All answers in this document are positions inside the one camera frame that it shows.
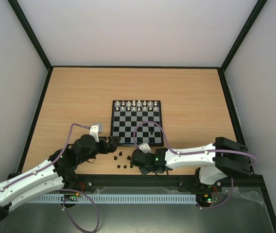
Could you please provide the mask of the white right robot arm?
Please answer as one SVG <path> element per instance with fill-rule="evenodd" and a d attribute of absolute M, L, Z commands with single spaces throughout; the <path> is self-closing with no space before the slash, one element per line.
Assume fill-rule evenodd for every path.
<path fill-rule="evenodd" d="M 147 143 L 143 143 L 133 151 L 130 165 L 138 167 L 142 175 L 195 166 L 194 184 L 198 189 L 205 190 L 226 177 L 249 177 L 251 157 L 247 146 L 217 137 L 214 143 L 196 148 L 159 148 L 154 152 Z"/>

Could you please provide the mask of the black aluminium front rail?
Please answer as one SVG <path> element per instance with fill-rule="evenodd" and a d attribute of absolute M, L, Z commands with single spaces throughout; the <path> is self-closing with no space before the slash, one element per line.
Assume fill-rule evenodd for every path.
<path fill-rule="evenodd" d="M 166 188 L 193 194 L 207 194 L 214 189 L 231 187 L 231 180 L 223 178 L 215 184 L 206 185 L 198 182 L 195 175 L 91 175 L 79 174 L 78 181 L 85 185 L 85 191 L 95 191 L 104 187 L 128 188 Z"/>

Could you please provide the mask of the black frame post rear right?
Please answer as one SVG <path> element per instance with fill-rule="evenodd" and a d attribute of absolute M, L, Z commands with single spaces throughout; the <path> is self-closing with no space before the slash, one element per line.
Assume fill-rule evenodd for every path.
<path fill-rule="evenodd" d="M 241 31 L 239 32 L 236 40 L 234 41 L 229 53 L 227 54 L 224 62 L 222 63 L 220 69 L 222 72 L 225 72 L 226 69 L 229 67 L 231 61 L 233 60 L 234 56 L 236 55 L 238 49 L 242 45 L 244 39 L 248 35 L 249 31 L 251 30 L 252 26 L 256 22 L 258 16 L 260 15 L 261 11 L 263 10 L 265 4 L 268 0 L 258 0 L 253 7 L 250 15 L 248 16 L 246 22 L 244 23 Z"/>

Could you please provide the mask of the black frame post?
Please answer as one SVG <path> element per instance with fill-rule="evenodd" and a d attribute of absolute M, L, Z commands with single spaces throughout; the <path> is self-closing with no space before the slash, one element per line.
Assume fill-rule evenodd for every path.
<path fill-rule="evenodd" d="M 27 34 L 29 40 L 31 41 L 33 47 L 35 48 L 38 56 L 40 57 L 41 61 L 43 62 L 47 71 L 51 70 L 52 65 L 46 56 L 35 32 L 33 31 L 26 15 L 24 14 L 19 2 L 17 0 L 8 0 L 9 5 L 11 6 L 12 10 L 14 11 L 16 17 L 18 18 L 21 26 L 23 27 L 25 33 Z"/>
<path fill-rule="evenodd" d="M 241 31 L 239 32 L 236 40 L 234 41 L 229 53 L 227 54 L 224 62 L 222 63 L 220 69 L 222 72 L 225 72 L 226 69 L 229 67 L 231 61 L 233 60 L 234 56 L 236 55 L 238 49 L 242 45 L 244 39 L 248 35 L 249 31 L 251 30 L 252 26 L 256 22 L 258 16 L 260 15 L 261 11 L 263 10 L 265 4 L 268 0 L 258 0 L 253 7 L 250 15 L 248 16 L 246 22 L 244 23 Z"/>

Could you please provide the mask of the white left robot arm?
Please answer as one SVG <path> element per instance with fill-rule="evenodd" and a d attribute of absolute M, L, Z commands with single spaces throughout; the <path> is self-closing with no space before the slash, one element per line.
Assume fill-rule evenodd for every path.
<path fill-rule="evenodd" d="M 115 152 L 119 136 L 99 137 L 82 135 L 73 144 L 57 150 L 47 160 L 0 183 L 0 221 L 23 203 L 63 188 L 72 189 L 77 183 L 78 165 L 90 162 L 97 154 Z"/>

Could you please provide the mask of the black and silver chessboard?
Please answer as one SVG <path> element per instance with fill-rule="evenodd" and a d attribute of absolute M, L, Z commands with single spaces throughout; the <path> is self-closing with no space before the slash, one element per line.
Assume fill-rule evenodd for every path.
<path fill-rule="evenodd" d="M 120 103 L 119 111 L 116 111 L 116 101 Z M 125 111 L 121 111 L 121 103 L 125 102 Z M 131 102 L 131 111 L 126 111 L 127 102 Z M 142 103 L 141 111 L 138 111 L 136 101 L 136 110 L 132 111 L 133 100 L 113 100 L 112 101 L 112 116 L 111 116 L 111 136 L 120 136 L 121 146 L 133 146 L 135 143 L 148 143 L 151 147 L 164 146 L 162 127 L 162 110 L 160 100 L 140 100 Z M 147 102 L 147 111 L 143 111 L 143 102 Z M 152 111 L 148 111 L 148 102 L 152 102 Z M 157 101 L 157 111 L 154 111 L 154 102 Z M 160 137 L 155 137 L 155 132 L 160 132 Z"/>

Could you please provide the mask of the black frame post rear left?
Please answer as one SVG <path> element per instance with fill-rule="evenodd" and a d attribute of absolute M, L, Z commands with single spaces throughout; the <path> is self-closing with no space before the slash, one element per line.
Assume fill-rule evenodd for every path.
<path fill-rule="evenodd" d="M 11 6 L 12 10 L 14 11 L 16 17 L 18 18 L 21 26 L 23 27 L 25 33 L 27 34 L 29 40 L 31 41 L 33 47 L 35 48 L 38 56 L 40 57 L 41 61 L 43 62 L 47 71 L 51 70 L 52 65 L 46 56 L 35 32 L 33 31 L 26 15 L 24 14 L 19 2 L 17 0 L 8 0 L 9 5 Z"/>

